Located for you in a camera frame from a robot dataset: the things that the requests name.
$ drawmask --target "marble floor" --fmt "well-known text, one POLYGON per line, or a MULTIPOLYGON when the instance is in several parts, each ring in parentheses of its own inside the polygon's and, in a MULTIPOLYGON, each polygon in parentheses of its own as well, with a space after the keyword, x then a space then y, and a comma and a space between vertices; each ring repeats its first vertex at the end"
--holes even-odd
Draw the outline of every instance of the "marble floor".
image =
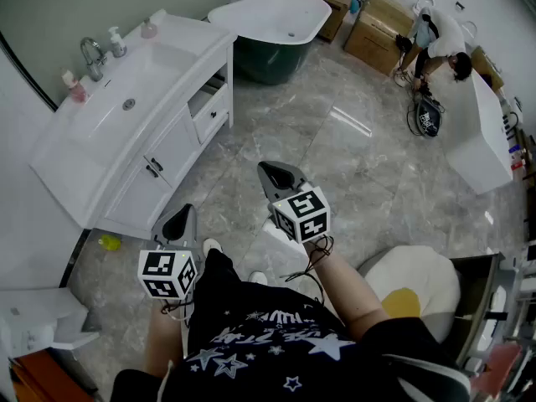
MULTIPOLYGON (((443 102, 448 87, 438 85, 448 84, 447 74, 434 76, 431 89, 443 102)), ((305 259, 261 230, 268 218, 256 174, 261 160, 297 165, 322 187, 332 207, 335 249, 354 266, 395 245, 429 245, 447 257, 487 248, 518 255, 520 183, 476 196, 449 167, 441 132, 430 140, 408 130, 408 92, 344 53, 340 43, 315 40, 285 85, 237 77, 234 97, 233 128, 217 134, 166 210, 194 204, 201 237, 219 240, 243 279, 259 270, 271 285, 318 294, 308 279, 289 284, 280 278, 302 269, 305 259), (345 122, 345 114, 361 129, 345 122)), ((88 326, 101 331, 75 356, 108 399, 115 375, 141 366, 151 303, 136 277, 145 241, 122 237, 119 251, 106 252, 97 244, 101 234, 91 233, 69 286, 90 309, 88 326)))

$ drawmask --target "cabinet door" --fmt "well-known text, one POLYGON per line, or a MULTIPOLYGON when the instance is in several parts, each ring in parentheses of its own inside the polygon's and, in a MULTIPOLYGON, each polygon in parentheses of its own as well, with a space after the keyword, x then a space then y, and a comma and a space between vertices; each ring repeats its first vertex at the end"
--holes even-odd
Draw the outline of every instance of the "cabinet door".
POLYGON ((142 157, 128 171, 128 179, 106 213, 106 218, 134 228, 151 230, 173 189, 142 157))
POLYGON ((199 141, 188 106, 177 114, 158 135, 145 158, 176 188, 195 161, 199 141))

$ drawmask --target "man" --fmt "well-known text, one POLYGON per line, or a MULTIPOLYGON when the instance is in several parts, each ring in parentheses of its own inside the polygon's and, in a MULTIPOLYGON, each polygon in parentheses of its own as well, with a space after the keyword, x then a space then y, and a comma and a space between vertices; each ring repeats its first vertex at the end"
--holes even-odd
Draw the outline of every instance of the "man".
POLYGON ((468 378, 419 318, 389 319, 332 238, 304 246, 340 320, 307 296, 265 286, 260 272, 240 281, 221 245, 205 240, 188 357, 180 322, 155 302, 146 372, 120 372, 111 401, 469 400, 468 378))
POLYGON ((429 76, 445 62, 454 70, 455 80, 469 77, 472 71, 471 58, 465 53, 461 28, 452 17, 434 8, 423 8, 410 30, 410 38, 413 37, 415 42, 394 73, 394 81, 398 86, 407 85, 409 76, 406 70, 417 55, 414 90, 419 90, 423 83, 428 83, 429 76))

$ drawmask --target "white sneaker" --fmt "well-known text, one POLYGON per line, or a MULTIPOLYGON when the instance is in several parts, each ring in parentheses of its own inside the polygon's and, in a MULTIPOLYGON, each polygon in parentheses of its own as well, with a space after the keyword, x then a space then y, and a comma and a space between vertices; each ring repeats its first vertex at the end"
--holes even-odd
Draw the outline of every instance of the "white sneaker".
POLYGON ((214 238, 207 238, 203 242, 203 254, 205 258, 209 255, 210 249, 216 249, 224 253, 224 250, 221 248, 221 244, 214 238))
POLYGON ((394 79, 395 84, 400 86, 401 88, 406 87, 410 82, 408 72, 406 70, 401 70, 401 69, 397 69, 394 72, 393 79, 394 79))
POLYGON ((250 275, 250 278, 248 278, 248 282, 268 286, 268 279, 266 278, 265 273, 260 271, 253 271, 250 275))

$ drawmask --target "soap dispenser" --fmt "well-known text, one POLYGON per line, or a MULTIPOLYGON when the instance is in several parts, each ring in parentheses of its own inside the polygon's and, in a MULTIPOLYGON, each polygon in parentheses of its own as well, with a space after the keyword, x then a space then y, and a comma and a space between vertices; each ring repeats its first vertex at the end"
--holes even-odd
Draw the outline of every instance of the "soap dispenser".
POLYGON ((158 28, 151 22, 150 18, 144 19, 142 24, 142 37, 144 39, 152 39, 157 35, 158 28))
POLYGON ((108 29, 108 31, 111 34, 111 52, 114 54, 116 58, 122 57, 124 54, 126 54, 126 45, 125 42, 123 42, 123 39, 117 32, 117 29, 119 27, 111 27, 108 29))

